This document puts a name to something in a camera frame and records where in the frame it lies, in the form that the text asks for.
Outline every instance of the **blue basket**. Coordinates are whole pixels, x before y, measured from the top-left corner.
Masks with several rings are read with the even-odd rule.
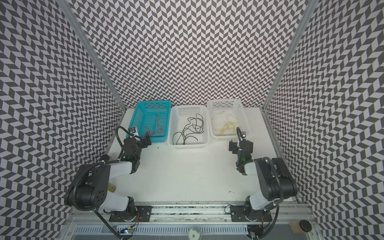
[[[137,127],[141,137],[149,129],[151,133],[156,133],[151,136],[152,142],[165,142],[168,135],[170,108],[170,101],[139,102],[136,105],[129,127]],[[163,133],[157,132],[157,114],[159,114],[159,125],[162,126]]]

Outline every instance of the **black and white wallpaper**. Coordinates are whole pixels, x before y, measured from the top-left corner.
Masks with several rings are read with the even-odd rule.
[[[128,108],[261,106],[308,0],[68,0]]]
[[[0,239],[53,239],[122,110],[54,0],[0,1],[0,87]]]
[[[327,239],[384,239],[383,9],[320,0],[268,109]]]

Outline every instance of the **plastic basket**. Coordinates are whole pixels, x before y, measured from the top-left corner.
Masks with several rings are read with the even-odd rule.
[[[207,103],[209,128],[216,140],[237,138],[236,128],[249,134],[249,123],[239,99],[215,99]]]
[[[165,142],[168,134],[170,109],[170,101],[138,102],[129,127],[137,127],[141,137],[146,132],[151,133],[152,142]],[[161,132],[158,131],[157,124],[162,127]]]
[[[195,118],[196,114],[200,114],[203,117],[203,133],[201,134],[191,134],[185,139],[185,145],[183,145],[182,137],[179,139],[181,132],[184,127],[189,124],[188,118]],[[168,145],[175,148],[200,148],[205,147],[209,144],[209,115],[206,106],[203,105],[184,105],[184,106],[174,106],[170,111],[170,121],[169,121],[169,138]]]

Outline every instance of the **black mounting plate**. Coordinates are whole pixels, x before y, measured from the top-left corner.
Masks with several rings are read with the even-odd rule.
[[[151,217],[152,206],[136,206],[136,208],[139,212],[139,222],[149,222],[149,218]],[[124,214],[124,212],[112,211],[111,216],[109,217],[109,221],[126,222],[124,221],[125,217],[126,214]]]
[[[248,220],[245,216],[245,209],[244,206],[230,206],[231,210],[231,219],[232,222],[252,222]],[[271,213],[270,211],[253,211],[253,215],[257,215],[256,221],[253,222],[270,222],[272,221]]]

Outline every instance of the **small yellow object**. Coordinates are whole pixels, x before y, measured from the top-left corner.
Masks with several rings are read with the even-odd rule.
[[[112,183],[108,183],[108,191],[114,192],[116,190],[116,186]]]

